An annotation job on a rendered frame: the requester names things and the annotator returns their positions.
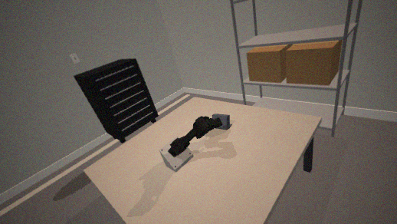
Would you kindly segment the grey sloped panel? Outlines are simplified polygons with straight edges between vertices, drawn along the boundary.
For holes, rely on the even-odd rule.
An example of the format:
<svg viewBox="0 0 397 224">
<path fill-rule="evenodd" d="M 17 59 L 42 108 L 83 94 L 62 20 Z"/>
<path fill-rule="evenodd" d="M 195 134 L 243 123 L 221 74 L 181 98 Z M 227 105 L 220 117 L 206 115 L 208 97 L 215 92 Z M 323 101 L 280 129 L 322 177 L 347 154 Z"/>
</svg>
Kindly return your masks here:
<svg viewBox="0 0 397 224">
<path fill-rule="evenodd" d="M 232 124 L 230 124 L 230 115 L 227 114 L 213 114 L 212 119 L 220 118 L 222 125 L 216 129 L 228 130 Z"/>
</svg>

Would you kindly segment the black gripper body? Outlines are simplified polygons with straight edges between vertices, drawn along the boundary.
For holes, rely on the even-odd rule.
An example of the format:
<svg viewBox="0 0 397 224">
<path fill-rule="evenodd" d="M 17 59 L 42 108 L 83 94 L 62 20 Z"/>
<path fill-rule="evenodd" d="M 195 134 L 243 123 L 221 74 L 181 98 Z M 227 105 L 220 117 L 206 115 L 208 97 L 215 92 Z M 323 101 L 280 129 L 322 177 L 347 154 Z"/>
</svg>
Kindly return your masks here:
<svg viewBox="0 0 397 224">
<path fill-rule="evenodd" d="M 222 125 L 222 122 L 221 122 L 221 120 L 220 120 L 220 118 L 218 117 L 218 118 L 216 118 L 216 119 L 214 119 L 214 121 L 215 121 L 215 125 L 214 125 L 214 127 L 220 127 L 221 125 Z M 214 127 L 212 127 L 210 130 L 213 130 L 214 129 Z M 208 130 L 208 131 L 210 131 L 210 130 Z"/>
</svg>

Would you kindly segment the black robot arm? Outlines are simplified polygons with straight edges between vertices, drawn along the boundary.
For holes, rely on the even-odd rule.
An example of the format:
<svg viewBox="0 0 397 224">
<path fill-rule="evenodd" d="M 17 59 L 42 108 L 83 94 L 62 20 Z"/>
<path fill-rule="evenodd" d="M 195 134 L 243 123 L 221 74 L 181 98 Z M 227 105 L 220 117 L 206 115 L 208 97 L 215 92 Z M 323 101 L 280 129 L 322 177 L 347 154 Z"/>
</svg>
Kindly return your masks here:
<svg viewBox="0 0 397 224">
<path fill-rule="evenodd" d="M 196 137 L 197 139 L 203 137 L 207 134 L 208 130 L 214 127 L 215 121 L 209 117 L 199 117 L 195 120 L 193 124 L 193 128 L 181 138 L 176 138 L 171 144 L 171 148 L 168 152 L 173 156 L 176 157 L 184 150 L 186 150 L 187 146 L 190 144 L 190 140 Z"/>
</svg>

